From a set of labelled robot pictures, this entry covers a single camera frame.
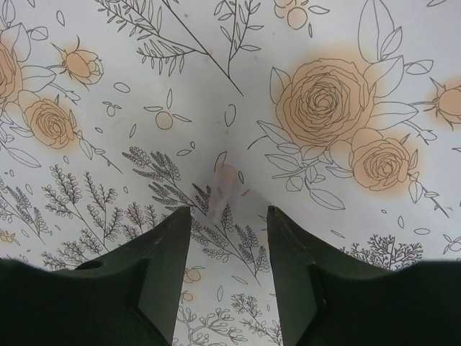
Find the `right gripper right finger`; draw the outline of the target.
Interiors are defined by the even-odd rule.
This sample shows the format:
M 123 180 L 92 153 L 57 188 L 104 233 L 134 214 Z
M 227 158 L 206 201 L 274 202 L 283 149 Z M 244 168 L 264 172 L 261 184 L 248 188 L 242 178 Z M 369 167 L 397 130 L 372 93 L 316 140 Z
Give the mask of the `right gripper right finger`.
M 396 272 L 367 264 L 267 210 L 269 256 L 285 345 L 458 345 L 460 263 Z

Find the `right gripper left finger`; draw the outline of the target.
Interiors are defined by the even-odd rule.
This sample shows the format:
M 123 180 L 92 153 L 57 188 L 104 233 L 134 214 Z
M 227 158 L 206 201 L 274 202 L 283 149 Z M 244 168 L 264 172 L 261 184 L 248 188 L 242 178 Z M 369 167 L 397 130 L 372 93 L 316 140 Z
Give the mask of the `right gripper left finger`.
M 3 345 L 170 345 L 192 217 L 154 229 L 72 270 L 1 261 Z

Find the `clear pen cap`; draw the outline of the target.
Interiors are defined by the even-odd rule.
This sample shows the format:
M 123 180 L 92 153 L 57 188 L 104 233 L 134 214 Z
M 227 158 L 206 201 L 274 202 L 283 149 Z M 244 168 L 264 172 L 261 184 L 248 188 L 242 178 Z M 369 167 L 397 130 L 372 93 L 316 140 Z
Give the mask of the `clear pen cap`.
M 218 154 L 213 167 L 213 179 L 209 208 L 207 217 L 212 223 L 217 223 L 225 207 L 235 195 L 235 187 L 238 179 L 238 170 L 232 164 L 227 164 L 228 152 L 223 151 Z

